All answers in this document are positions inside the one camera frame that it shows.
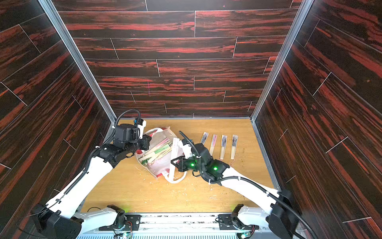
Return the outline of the folding fan pink tassel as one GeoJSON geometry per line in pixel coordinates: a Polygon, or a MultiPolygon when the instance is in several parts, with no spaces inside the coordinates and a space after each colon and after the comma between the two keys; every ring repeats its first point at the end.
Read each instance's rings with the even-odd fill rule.
{"type": "Polygon", "coordinates": [[[214,152],[214,149],[215,149],[216,142],[217,142],[217,135],[214,134],[212,136],[212,140],[211,140],[211,144],[210,144],[210,149],[209,149],[209,152],[210,152],[211,156],[213,156],[213,152],[214,152]]]}

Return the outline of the folding fan dark blue print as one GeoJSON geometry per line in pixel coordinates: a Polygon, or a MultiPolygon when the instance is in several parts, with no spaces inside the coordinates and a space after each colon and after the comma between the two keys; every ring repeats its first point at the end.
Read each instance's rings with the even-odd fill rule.
{"type": "Polygon", "coordinates": [[[231,154],[230,154],[230,159],[231,160],[235,159],[237,143],[238,143],[238,135],[233,134],[232,135],[231,154]]]}

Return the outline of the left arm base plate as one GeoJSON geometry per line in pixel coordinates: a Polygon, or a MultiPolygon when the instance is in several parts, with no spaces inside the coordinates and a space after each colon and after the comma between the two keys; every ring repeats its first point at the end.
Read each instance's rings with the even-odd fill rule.
{"type": "Polygon", "coordinates": [[[134,232],[139,230],[140,222],[141,215],[125,214],[124,216],[118,216],[112,225],[100,227],[98,230],[110,232],[134,232]]]}

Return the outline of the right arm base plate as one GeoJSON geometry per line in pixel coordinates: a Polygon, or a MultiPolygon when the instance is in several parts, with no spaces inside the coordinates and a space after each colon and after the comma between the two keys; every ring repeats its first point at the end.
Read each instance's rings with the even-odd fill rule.
{"type": "Polygon", "coordinates": [[[258,230],[257,225],[244,225],[237,217],[231,214],[219,214],[215,221],[219,224],[219,229],[222,231],[227,230],[258,230]]]}

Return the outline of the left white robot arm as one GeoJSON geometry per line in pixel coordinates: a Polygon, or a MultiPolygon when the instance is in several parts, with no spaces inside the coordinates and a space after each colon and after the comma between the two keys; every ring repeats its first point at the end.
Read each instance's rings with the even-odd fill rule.
{"type": "Polygon", "coordinates": [[[125,158],[138,150],[148,150],[151,137],[144,133],[146,121],[121,124],[113,135],[88,157],[85,168],[60,193],[31,211],[35,227],[47,239],[75,239],[80,234],[101,227],[125,227],[125,211],[109,205],[90,213],[77,209],[93,188],[125,158]]]}

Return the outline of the folding fan purple print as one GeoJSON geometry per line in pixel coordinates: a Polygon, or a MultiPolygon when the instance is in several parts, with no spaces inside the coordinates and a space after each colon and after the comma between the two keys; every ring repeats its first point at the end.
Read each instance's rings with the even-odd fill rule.
{"type": "Polygon", "coordinates": [[[220,160],[224,159],[226,147],[227,147],[227,136],[222,135],[222,137],[221,137],[221,148],[220,148],[220,160]]]}

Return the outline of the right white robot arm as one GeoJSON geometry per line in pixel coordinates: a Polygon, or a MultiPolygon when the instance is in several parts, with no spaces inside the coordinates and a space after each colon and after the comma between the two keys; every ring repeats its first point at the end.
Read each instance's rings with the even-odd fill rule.
{"type": "Polygon", "coordinates": [[[279,192],[252,181],[230,165],[214,159],[202,143],[193,144],[184,139],[178,147],[183,154],[171,160],[178,171],[198,172],[199,177],[207,183],[231,189],[259,206],[256,209],[238,204],[229,216],[227,225],[237,230],[264,227],[280,239],[295,236],[299,214],[292,207],[290,192],[279,192]]]}

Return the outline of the folding fan grey print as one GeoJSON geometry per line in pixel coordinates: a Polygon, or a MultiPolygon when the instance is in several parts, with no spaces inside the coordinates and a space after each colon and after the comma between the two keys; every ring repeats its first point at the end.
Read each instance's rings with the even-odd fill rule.
{"type": "Polygon", "coordinates": [[[204,133],[203,133],[203,136],[202,136],[202,138],[201,138],[200,143],[201,143],[201,144],[205,144],[206,141],[207,141],[208,136],[209,136],[209,133],[208,133],[208,132],[204,132],[204,133]]]}

